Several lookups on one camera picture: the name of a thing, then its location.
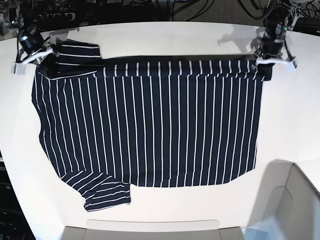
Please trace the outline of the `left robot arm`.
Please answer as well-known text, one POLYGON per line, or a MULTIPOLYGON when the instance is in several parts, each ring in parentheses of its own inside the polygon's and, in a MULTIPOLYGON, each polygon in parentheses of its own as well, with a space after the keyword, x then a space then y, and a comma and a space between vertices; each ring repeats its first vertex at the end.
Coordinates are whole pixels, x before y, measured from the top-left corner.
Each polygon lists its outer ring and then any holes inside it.
POLYGON ((293 30, 299 16, 301 0, 271 0, 263 19, 264 33, 258 38, 254 53, 257 60, 281 59, 285 49, 288 60, 293 59, 286 41, 287 32, 293 30))

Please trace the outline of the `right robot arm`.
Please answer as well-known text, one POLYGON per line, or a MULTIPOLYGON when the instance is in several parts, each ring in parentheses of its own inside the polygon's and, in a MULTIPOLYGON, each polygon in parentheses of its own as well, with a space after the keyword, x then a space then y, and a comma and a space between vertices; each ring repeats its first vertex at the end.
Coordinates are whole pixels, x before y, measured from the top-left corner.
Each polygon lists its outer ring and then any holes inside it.
POLYGON ((15 33, 17 64, 40 66, 54 48, 44 39, 36 24, 28 20, 27 8, 22 0, 0 2, 0 35, 15 33))

